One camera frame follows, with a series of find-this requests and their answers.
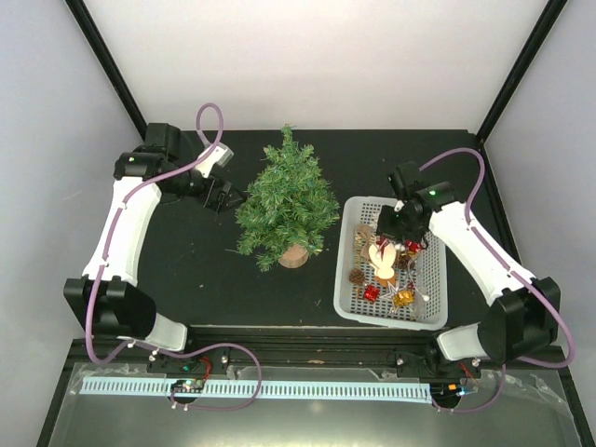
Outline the small green christmas tree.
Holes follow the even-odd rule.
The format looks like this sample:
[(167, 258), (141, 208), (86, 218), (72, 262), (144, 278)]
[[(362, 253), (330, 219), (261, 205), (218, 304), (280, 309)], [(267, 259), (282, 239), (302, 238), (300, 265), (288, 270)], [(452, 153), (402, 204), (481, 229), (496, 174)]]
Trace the small green christmas tree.
[(339, 220), (339, 202), (323, 177), (315, 148), (280, 130), (280, 146), (264, 148), (266, 166), (249, 183), (248, 198), (236, 210), (241, 229), (237, 251), (269, 271), (292, 247), (309, 256), (324, 249), (323, 233)]

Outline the white perforated plastic basket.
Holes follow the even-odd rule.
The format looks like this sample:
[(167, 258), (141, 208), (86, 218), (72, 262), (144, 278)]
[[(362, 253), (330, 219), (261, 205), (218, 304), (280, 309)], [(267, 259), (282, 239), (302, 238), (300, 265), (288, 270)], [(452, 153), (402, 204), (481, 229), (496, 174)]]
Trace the white perforated plastic basket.
[(398, 242), (377, 230), (389, 198), (354, 196), (342, 215), (333, 305), (363, 324), (436, 331), (448, 319), (445, 247), (428, 234)]

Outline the white bulb string lights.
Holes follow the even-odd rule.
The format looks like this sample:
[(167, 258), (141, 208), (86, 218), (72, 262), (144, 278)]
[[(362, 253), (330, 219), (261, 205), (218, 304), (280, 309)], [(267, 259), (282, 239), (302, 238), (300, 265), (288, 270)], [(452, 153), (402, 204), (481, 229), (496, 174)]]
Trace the white bulb string lights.
[(408, 288), (413, 292), (412, 320), (419, 320), (426, 315), (430, 298), (426, 286), (418, 283), (419, 275), (415, 260), (408, 263), (407, 274), (409, 279)]

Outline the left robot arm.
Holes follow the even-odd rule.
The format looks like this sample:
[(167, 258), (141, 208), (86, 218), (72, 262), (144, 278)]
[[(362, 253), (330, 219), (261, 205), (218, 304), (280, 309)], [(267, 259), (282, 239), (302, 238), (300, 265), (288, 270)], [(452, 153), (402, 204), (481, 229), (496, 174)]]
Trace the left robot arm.
[(203, 134), (192, 137), (172, 125), (152, 123), (143, 144), (117, 159), (98, 245), (81, 277), (67, 279), (63, 287), (90, 355), (94, 336), (112, 336), (127, 347), (141, 343), (167, 350), (167, 360), (180, 372), (197, 366), (200, 350), (188, 341), (188, 326), (159, 314), (155, 301), (139, 289), (139, 261), (163, 196), (192, 197), (216, 212), (245, 201), (234, 185), (211, 172), (233, 155), (222, 142), (210, 145)]

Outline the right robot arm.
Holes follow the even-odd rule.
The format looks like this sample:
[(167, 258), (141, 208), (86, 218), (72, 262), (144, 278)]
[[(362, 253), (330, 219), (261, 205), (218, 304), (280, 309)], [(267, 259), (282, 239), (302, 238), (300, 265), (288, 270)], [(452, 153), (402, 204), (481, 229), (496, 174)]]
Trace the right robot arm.
[(552, 344), (562, 328), (561, 290), (552, 278), (537, 278), (491, 237), (447, 183), (424, 182), (413, 162), (388, 176), (397, 202), (384, 205), (377, 233), (403, 245), (432, 235), (457, 258), (488, 305), (478, 323), (440, 333), (423, 353), (426, 369), (444, 375), (462, 359), (503, 365)]

